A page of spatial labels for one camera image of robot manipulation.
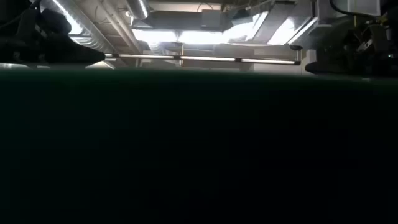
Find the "large green plastic plate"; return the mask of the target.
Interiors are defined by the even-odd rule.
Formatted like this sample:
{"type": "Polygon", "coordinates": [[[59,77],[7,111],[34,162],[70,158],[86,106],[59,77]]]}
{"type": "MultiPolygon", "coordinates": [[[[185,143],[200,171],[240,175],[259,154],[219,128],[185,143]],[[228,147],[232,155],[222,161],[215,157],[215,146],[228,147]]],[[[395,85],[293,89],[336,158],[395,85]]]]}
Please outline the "large green plastic plate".
{"type": "Polygon", "coordinates": [[[398,224],[398,80],[0,71],[0,224],[398,224]]]}

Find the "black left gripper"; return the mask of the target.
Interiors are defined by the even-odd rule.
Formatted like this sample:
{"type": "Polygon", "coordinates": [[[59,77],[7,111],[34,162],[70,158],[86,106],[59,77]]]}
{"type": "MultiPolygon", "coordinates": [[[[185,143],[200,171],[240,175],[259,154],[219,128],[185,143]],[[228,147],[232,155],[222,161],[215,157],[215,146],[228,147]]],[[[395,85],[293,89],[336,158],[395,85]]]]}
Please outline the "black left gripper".
{"type": "Polygon", "coordinates": [[[28,8],[16,18],[0,23],[0,61],[92,65],[103,52],[74,42],[67,18],[50,9],[28,8]]]}

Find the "corrugated silver air duct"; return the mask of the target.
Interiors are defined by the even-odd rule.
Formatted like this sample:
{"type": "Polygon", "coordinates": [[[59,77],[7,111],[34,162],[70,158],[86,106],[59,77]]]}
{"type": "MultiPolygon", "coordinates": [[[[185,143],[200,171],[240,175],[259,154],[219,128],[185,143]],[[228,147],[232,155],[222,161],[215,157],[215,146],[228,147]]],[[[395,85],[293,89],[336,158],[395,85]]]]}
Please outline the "corrugated silver air duct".
{"type": "Polygon", "coordinates": [[[51,9],[63,14],[72,29],[69,37],[76,43],[104,53],[115,53],[116,49],[100,32],[75,0],[41,0],[41,11],[51,9]]]}

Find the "horizontal metal frame bar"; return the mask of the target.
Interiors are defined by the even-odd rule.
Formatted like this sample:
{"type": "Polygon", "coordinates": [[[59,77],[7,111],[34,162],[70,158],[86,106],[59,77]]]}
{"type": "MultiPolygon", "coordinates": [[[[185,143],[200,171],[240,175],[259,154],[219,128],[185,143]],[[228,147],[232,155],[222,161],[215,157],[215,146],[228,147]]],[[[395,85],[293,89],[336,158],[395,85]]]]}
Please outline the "horizontal metal frame bar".
{"type": "Polygon", "coordinates": [[[256,63],[270,65],[300,65],[301,61],[295,60],[274,60],[257,58],[233,58],[233,57],[203,57],[191,55],[136,55],[136,54],[105,54],[106,59],[110,58],[133,58],[151,60],[196,60],[206,62],[234,62],[234,63],[256,63]]]}

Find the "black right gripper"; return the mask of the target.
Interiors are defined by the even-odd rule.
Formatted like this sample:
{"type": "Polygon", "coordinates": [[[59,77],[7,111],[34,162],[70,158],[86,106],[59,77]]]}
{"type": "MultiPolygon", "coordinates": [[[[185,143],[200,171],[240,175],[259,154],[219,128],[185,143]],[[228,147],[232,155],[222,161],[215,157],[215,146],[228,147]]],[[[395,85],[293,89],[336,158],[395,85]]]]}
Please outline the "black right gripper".
{"type": "Polygon", "coordinates": [[[305,66],[314,74],[398,75],[398,12],[373,16],[346,12],[353,26],[344,37],[340,58],[305,66]]]}

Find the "round silver air duct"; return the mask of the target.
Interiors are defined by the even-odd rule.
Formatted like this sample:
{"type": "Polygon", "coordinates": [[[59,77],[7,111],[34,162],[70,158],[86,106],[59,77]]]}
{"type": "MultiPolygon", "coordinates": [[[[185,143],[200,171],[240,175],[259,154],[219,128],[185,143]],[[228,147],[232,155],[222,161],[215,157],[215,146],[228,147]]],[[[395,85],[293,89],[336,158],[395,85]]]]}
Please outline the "round silver air duct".
{"type": "Polygon", "coordinates": [[[126,6],[135,19],[143,20],[149,16],[149,6],[146,0],[126,0],[126,6]]]}

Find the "grey ceiling ventilation unit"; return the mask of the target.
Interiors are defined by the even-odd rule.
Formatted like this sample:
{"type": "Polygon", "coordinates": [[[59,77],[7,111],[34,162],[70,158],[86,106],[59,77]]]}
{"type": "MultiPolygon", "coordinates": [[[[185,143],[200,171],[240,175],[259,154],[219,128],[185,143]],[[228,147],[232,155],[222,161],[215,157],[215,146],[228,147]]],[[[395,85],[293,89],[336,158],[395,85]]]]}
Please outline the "grey ceiling ventilation unit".
{"type": "Polygon", "coordinates": [[[233,23],[226,12],[204,9],[202,12],[154,11],[141,21],[135,21],[133,29],[160,30],[199,30],[224,32],[232,28],[233,23]]]}

